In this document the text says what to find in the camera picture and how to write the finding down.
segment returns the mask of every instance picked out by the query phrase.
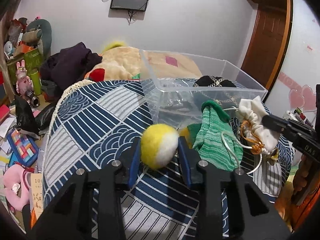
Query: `yellow and white felt ball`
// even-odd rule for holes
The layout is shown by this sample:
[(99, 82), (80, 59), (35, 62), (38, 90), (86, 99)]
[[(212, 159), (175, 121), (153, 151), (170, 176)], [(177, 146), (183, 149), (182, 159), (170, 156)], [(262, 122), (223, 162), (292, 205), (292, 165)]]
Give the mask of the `yellow and white felt ball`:
[(141, 161), (153, 170), (165, 167), (178, 148), (179, 133), (159, 123), (149, 126), (141, 137)]

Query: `heart decal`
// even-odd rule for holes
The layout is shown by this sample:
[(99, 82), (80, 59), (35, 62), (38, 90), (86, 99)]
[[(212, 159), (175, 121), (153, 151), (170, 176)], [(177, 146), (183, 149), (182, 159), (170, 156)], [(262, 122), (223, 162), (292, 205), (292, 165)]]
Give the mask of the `heart decal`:
[(289, 92), (289, 101), (290, 101), (290, 108), (291, 109), (296, 109), (298, 108), (303, 108), (305, 105), (305, 99), (304, 97), (298, 93), (296, 89), (291, 89)]
[(304, 97), (304, 101), (305, 101), (305, 104), (303, 106), (303, 111), (304, 112), (317, 111), (316, 95), (312, 93), (312, 88), (308, 85), (303, 86), (301, 94)]

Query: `green box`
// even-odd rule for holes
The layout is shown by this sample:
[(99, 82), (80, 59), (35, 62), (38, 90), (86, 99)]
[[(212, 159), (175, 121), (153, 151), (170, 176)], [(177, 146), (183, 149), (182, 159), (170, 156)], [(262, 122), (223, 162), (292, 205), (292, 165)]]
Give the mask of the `green box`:
[(31, 71), (33, 69), (39, 70), (40, 66), (43, 63), (43, 57), (39, 53), (38, 49), (33, 49), (32, 51), (29, 51), (23, 55), (19, 55), (9, 60), (7, 65), (8, 65), (10, 80), (13, 85), (15, 85), (17, 82), (17, 77), (16, 77), (17, 65), (16, 64), (18, 61), (21, 63), (21, 60), (23, 59), (25, 61), (25, 66), (26, 66), (28, 76), (30, 76)]

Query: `green knitted sock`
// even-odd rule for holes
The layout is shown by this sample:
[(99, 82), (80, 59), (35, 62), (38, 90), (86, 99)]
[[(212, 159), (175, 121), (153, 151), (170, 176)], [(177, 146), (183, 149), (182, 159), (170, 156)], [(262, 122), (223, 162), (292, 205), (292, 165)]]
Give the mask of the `green knitted sock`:
[(187, 126), (189, 134), (190, 134), (190, 143), (193, 146), (196, 141), (196, 137), (198, 132), (200, 131), (201, 124), (200, 123), (192, 123)]
[[(236, 160), (231, 156), (221, 140), (221, 132), (228, 131), (233, 134), (229, 125), (230, 117), (214, 101), (202, 104), (202, 124), (193, 145), (201, 159), (206, 160), (218, 169), (233, 171), (237, 168)], [(230, 136), (225, 135), (230, 149), (235, 153), (239, 162), (242, 160), (243, 149), (235, 143)]]

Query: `white wall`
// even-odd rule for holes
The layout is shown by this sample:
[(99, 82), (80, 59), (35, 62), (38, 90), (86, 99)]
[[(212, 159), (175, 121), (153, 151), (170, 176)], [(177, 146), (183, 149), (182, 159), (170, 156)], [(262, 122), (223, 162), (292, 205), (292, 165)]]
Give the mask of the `white wall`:
[(239, 68), (241, 68), (242, 63), (244, 61), (245, 58), (245, 54), (247, 53), (250, 41), (251, 41), (251, 36), (252, 36), (252, 32), (253, 32), (253, 28), (254, 28), (254, 24), (256, 22), (256, 17), (257, 17), (257, 11), (258, 11), (258, 4), (257, 3), (253, 3), (252, 1), (250, 1), (251, 6), (253, 8), (252, 14), (251, 14), (251, 18), (250, 18), (250, 23), (249, 23), (249, 28), (247, 31), (247, 36), (244, 39), (244, 45), (238, 60), (238, 63), (236, 64)]
[(252, 33), (254, 9), (247, 0), (150, 0), (145, 14), (138, 13), (130, 26), (127, 12), (109, 7), (110, 1), (101, 0), (21, 0), (16, 18), (33, 20), (39, 15), (48, 20), (52, 54), (80, 41), (101, 52), (109, 42), (121, 40), (140, 49), (199, 54), (237, 64)]
[(319, 79), (320, 25), (304, 0), (293, 0), (289, 45), (267, 107), (278, 116), (299, 107), (310, 122), (314, 121)]

